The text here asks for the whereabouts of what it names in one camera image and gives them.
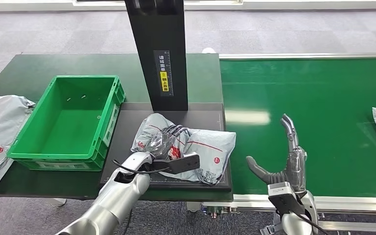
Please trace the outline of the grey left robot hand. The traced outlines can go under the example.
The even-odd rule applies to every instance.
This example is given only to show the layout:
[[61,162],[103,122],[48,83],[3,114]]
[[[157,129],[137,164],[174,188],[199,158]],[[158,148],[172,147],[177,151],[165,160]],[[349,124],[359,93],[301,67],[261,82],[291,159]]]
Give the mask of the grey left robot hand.
[[171,160],[169,154],[174,145],[180,145],[182,133],[189,135],[189,130],[183,125],[171,125],[154,134],[145,145],[143,152],[149,153],[154,159]]

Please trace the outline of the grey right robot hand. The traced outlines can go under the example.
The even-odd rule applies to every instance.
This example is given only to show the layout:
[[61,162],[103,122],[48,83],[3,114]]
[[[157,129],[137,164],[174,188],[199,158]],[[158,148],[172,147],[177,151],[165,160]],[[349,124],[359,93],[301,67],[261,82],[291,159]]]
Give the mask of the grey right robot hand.
[[249,169],[267,185],[289,182],[297,194],[306,193],[306,160],[307,152],[299,145],[299,138],[293,120],[283,114],[281,124],[285,128],[288,142],[288,155],[285,169],[279,172],[269,172],[257,164],[251,156],[246,156]]

